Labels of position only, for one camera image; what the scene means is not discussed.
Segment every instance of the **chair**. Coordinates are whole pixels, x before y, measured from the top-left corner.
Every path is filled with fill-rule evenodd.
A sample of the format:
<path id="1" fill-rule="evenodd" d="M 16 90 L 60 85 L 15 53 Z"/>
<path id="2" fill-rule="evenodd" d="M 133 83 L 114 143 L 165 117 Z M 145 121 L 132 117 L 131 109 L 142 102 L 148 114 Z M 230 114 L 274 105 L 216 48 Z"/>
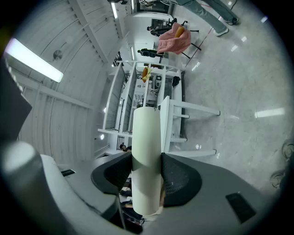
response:
<path id="1" fill-rule="evenodd" d="M 185 29 L 179 38 L 175 38 L 176 31 L 179 27 L 181 27 L 181 25 L 175 22 L 171 30 L 160 35 L 157 53 L 170 51 L 176 53 L 177 55 L 179 55 L 180 53 L 184 54 L 183 51 L 187 49 L 190 45 L 193 45 L 201 50 L 198 46 L 191 43 L 191 30 Z"/>

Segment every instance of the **cable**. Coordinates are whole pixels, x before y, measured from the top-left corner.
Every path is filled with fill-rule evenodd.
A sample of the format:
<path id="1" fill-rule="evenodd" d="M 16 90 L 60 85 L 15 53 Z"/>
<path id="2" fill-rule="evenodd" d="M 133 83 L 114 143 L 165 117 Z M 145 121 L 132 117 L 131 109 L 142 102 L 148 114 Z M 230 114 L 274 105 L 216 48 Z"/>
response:
<path id="1" fill-rule="evenodd" d="M 170 3 L 172 3 L 172 4 L 177 4 L 177 5 L 179 5 L 179 6 L 184 6 L 184 5 L 186 5 L 187 3 L 191 3 L 191 4 L 192 4 L 193 1 L 194 1 L 194 0 L 190 0 L 190 1 L 188 1 L 188 2 L 185 2 L 185 3 L 182 4 L 182 5 L 178 4 L 177 2 L 172 2 L 172 1 L 170 1 Z"/>
<path id="2" fill-rule="evenodd" d="M 225 9 L 232 17 L 232 24 L 227 23 L 228 25 L 235 25 L 237 23 L 237 19 L 228 11 L 228 9 L 224 6 L 222 6 L 221 4 L 219 4 L 218 2 L 216 2 L 215 0 L 213 0 L 217 5 L 221 6 L 223 9 Z M 235 1 L 235 3 L 233 4 L 233 6 L 231 7 L 231 10 L 233 9 L 233 7 L 235 6 L 235 4 L 237 3 L 238 0 Z"/>
<path id="3" fill-rule="evenodd" d="M 160 1 L 162 4 L 165 4 L 165 5 L 167 5 L 167 6 L 169 6 L 169 4 L 167 3 L 167 1 L 166 0 L 163 0 L 163 1 Z"/>
<path id="4" fill-rule="evenodd" d="M 200 5 L 212 8 L 211 6 L 205 5 L 205 4 L 202 4 L 202 3 L 200 3 Z"/>

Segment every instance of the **fluorescent light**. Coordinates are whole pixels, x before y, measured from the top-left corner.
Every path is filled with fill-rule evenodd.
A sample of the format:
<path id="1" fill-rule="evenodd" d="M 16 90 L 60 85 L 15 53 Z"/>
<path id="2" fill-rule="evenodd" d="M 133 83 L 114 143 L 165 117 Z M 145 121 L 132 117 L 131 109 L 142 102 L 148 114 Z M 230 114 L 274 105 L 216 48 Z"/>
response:
<path id="1" fill-rule="evenodd" d="M 259 111 L 255 113 L 255 118 L 264 118 L 264 117 L 270 117 L 270 116 L 278 116 L 285 114 L 284 108 L 276 108 L 276 109 L 269 109 L 264 111 Z"/>
<path id="2" fill-rule="evenodd" d="M 200 62 L 197 62 L 197 64 L 195 64 L 194 68 L 192 69 L 192 71 L 194 71 L 195 68 L 197 68 L 199 66 Z"/>
<path id="3" fill-rule="evenodd" d="M 262 23 L 264 23 L 266 20 L 267 20 L 267 17 L 265 16 L 265 17 L 263 17 L 260 21 L 261 21 Z"/>
<path id="4" fill-rule="evenodd" d="M 115 4 L 113 2 L 111 3 L 111 7 L 112 7 L 112 10 L 113 10 L 114 19 L 116 19 L 118 17 L 118 15 L 116 13 Z"/>
<path id="5" fill-rule="evenodd" d="M 16 39 L 10 40 L 8 46 L 5 49 L 5 52 L 16 58 L 20 62 L 24 63 L 25 65 L 31 67 L 32 69 L 38 71 L 39 73 L 58 83 L 63 77 L 62 72 L 54 68 L 45 60 L 41 59 L 39 56 L 37 56 Z"/>
<path id="6" fill-rule="evenodd" d="M 133 51 L 133 47 L 131 46 L 130 49 L 131 49 L 131 51 L 132 51 L 133 60 L 135 60 L 135 59 L 134 59 L 134 51 Z"/>
<path id="7" fill-rule="evenodd" d="M 238 48 L 238 46 L 237 46 L 237 45 L 234 45 L 234 46 L 232 47 L 231 51 L 234 51 L 234 50 L 237 49 L 237 48 Z"/>

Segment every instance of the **tiled floor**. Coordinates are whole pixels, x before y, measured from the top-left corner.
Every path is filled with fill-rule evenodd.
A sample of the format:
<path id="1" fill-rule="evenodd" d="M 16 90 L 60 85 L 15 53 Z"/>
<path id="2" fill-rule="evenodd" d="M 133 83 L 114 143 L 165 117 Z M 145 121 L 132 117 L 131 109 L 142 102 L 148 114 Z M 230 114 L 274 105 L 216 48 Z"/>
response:
<path id="1" fill-rule="evenodd" d="M 175 7 L 173 15 L 178 22 L 187 20 L 188 29 L 200 30 L 193 42 L 200 45 L 204 40 L 202 51 L 188 64 L 184 56 L 180 60 L 183 67 L 187 64 L 184 101 L 220 109 L 221 115 L 185 110 L 192 116 L 182 121 L 182 134 L 188 141 L 171 148 L 195 150 L 197 144 L 202 150 L 216 148 L 217 155 L 197 160 L 227 168 L 271 195 L 275 190 L 269 178 L 284 168 L 281 147 L 294 133 L 293 76 L 270 20 L 262 22 L 264 15 L 242 0 L 233 11 L 240 24 L 228 26 L 230 31 L 218 38 L 197 15 Z M 194 52 L 192 46 L 186 50 L 189 56 Z"/>

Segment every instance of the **gray panel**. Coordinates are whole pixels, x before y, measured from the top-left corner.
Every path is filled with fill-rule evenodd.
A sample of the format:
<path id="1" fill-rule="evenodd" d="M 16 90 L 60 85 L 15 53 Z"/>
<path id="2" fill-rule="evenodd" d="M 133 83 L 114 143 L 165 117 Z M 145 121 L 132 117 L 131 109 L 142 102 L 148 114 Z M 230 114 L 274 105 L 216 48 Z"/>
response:
<path id="1" fill-rule="evenodd" d="M 125 73 L 122 66 L 119 67 L 119 71 L 116 77 L 116 80 L 113 85 L 113 90 L 110 97 L 110 102 L 108 105 L 108 112 L 107 112 L 107 121 L 105 129 L 113 129 L 115 128 L 115 122 L 117 117 L 117 111 L 119 106 L 119 101 L 121 97 L 121 93 L 123 91 L 123 83 L 124 83 Z"/>
<path id="2" fill-rule="evenodd" d="M 187 204 L 164 208 L 158 218 L 144 231 L 145 234 L 192 235 L 197 231 L 201 231 L 201 234 L 243 234 L 268 206 L 268 201 L 258 190 L 234 173 L 186 157 L 168 155 L 195 168 L 201 175 L 202 186 L 198 194 Z M 226 199 L 226 195 L 238 192 L 257 212 L 243 224 L 240 224 Z"/>
<path id="3" fill-rule="evenodd" d="M 133 97 L 134 97 L 135 85 L 136 85 L 136 75 L 137 75 L 136 70 L 134 70 L 134 72 L 132 74 L 132 78 L 130 78 L 131 84 L 130 84 L 128 99 L 125 102 L 126 103 L 126 110 L 125 110 L 123 131 L 128 131 L 128 128 L 129 128 L 129 123 L 130 123 L 130 118 L 131 118 L 131 110 L 132 110 L 132 105 L 133 105 L 132 103 L 133 103 Z"/>
<path id="4" fill-rule="evenodd" d="M 16 140 L 32 107 L 8 72 L 7 64 L 3 59 L 0 62 L 0 139 Z"/>

